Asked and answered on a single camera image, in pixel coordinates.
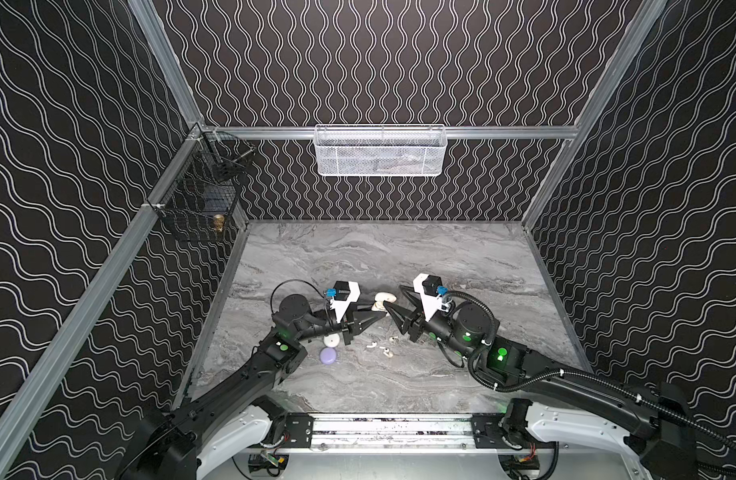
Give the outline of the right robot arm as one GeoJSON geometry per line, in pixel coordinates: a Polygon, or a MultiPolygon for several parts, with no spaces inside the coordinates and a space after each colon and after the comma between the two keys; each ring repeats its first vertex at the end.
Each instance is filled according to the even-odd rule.
{"type": "Polygon", "coordinates": [[[661,479],[695,479],[700,473],[736,478],[736,442],[698,423],[679,387],[634,386],[554,360],[499,335],[499,319],[471,294],[438,284],[401,291],[410,307],[382,303],[401,333],[413,341],[431,338],[444,354],[460,357],[461,367],[489,390],[551,397],[570,405],[577,417],[548,421],[537,402],[513,399],[500,427],[511,444],[579,443],[599,433],[661,479]],[[550,422],[559,428],[550,429],[550,422]]]}

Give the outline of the cream earbud charging case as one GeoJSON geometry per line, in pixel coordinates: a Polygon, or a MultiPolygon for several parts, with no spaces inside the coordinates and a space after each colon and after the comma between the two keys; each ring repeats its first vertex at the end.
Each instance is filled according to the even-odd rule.
{"type": "Polygon", "coordinates": [[[374,296],[373,311],[386,312],[387,303],[395,303],[397,297],[389,292],[378,292],[374,296]]]}

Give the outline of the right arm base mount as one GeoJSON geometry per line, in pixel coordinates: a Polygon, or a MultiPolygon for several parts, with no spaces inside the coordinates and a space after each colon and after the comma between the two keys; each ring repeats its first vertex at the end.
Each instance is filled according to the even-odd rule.
{"type": "Polygon", "coordinates": [[[522,417],[505,414],[475,414],[471,418],[475,448],[524,450],[535,446],[548,448],[528,432],[527,421],[522,417]]]}

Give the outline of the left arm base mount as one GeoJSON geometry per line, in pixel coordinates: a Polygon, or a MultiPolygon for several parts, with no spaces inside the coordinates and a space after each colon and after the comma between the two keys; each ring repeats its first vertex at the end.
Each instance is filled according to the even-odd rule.
{"type": "Polygon", "coordinates": [[[315,418],[307,413],[287,413],[274,423],[274,448],[310,448],[315,418]]]}

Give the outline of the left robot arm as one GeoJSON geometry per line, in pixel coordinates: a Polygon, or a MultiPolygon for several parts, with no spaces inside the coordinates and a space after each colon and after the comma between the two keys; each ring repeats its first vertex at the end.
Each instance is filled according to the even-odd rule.
{"type": "Polygon", "coordinates": [[[328,293],[323,309],[292,294],[273,312],[274,326],[235,373],[176,410],[149,411],[130,440],[117,479],[203,479],[230,457],[286,440],[287,411],[267,395],[307,356],[304,341],[340,334],[349,342],[383,319],[395,296],[372,300],[328,293]]]}

